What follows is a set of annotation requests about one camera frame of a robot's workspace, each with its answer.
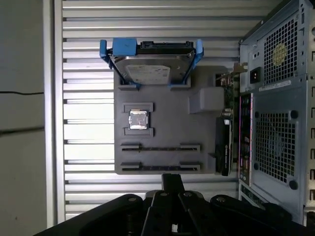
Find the gray plastic mounting plate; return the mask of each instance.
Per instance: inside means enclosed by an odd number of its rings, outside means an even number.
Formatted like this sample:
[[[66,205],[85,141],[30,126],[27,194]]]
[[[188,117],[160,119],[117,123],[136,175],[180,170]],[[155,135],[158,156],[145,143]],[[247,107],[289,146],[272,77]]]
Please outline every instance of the gray plastic mounting plate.
[[[121,90],[116,74],[115,172],[214,173],[216,160],[211,153],[215,151],[216,117],[220,116],[223,107],[216,106],[214,111],[205,105],[206,110],[189,114],[189,97],[202,88],[212,87],[217,72],[215,67],[197,67],[191,75],[191,88],[187,90],[170,90],[167,86]],[[205,97],[207,100],[203,102],[211,104],[224,99],[223,91]],[[130,110],[148,112],[148,129],[128,128]]]

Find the louvered metal wall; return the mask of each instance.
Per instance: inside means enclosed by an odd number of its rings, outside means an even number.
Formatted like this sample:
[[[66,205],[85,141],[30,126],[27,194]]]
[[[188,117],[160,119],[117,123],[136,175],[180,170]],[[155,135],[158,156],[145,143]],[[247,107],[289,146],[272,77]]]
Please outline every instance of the louvered metal wall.
[[[199,65],[231,68],[238,61],[238,40],[279,0],[104,0],[51,2],[52,46],[46,44],[46,78],[55,93],[55,152],[47,151],[48,194],[54,158],[55,197],[48,197],[49,225],[53,204],[58,222],[121,196],[160,189],[160,176],[119,176],[114,173],[113,72],[98,55],[99,40],[137,37],[138,41],[183,42],[203,39]],[[46,14],[49,14],[46,3]],[[48,34],[46,19],[46,40]],[[47,54],[53,54],[47,64]],[[236,175],[185,175],[186,188],[206,199],[216,194],[237,197]]]

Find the hard drive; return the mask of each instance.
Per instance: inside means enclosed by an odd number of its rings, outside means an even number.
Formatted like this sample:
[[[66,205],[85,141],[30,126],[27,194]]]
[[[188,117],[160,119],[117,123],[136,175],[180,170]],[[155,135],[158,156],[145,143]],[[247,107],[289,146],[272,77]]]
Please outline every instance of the hard drive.
[[[113,48],[100,42],[100,56],[119,74],[122,85],[180,85],[203,56],[202,41],[154,43],[135,38],[114,38]]]

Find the gray plastic block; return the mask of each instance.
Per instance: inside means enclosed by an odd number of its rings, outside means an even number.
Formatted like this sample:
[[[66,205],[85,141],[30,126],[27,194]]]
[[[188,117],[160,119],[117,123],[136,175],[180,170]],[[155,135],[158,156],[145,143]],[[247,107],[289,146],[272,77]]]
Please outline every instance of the gray plastic block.
[[[182,162],[179,163],[179,165],[180,165],[180,167],[182,169],[184,169],[184,168],[194,168],[197,171],[200,171],[200,163],[198,163],[198,162],[184,162],[184,161],[182,161]]]
[[[140,168],[141,162],[123,162],[121,168],[123,169],[137,169]]]
[[[145,136],[153,137],[154,136],[154,129],[129,129],[124,128],[124,135],[131,135],[131,136],[138,136],[141,135],[142,138],[145,138]]]
[[[129,112],[130,110],[145,110],[148,112],[153,112],[152,102],[136,102],[136,103],[124,103],[123,112]]]
[[[136,85],[118,85],[117,87],[121,91],[137,91],[138,87]]]
[[[189,97],[189,113],[222,111],[224,109],[224,89],[222,87],[201,88]]]
[[[170,87],[171,91],[179,91],[179,90],[187,90],[191,87],[191,78],[190,76],[187,78],[186,84],[184,85],[172,85]]]

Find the ventilation grille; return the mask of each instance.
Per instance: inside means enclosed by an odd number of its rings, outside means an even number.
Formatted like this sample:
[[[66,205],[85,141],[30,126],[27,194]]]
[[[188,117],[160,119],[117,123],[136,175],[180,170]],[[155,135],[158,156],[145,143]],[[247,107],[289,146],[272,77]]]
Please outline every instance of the ventilation grille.
[[[297,21],[292,19],[268,36],[265,41],[265,84],[290,78],[296,70]]]
[[[288,113],[260,114],[256,131],[259,170],[286,183],[294,176],[295,124],[288,122]]]

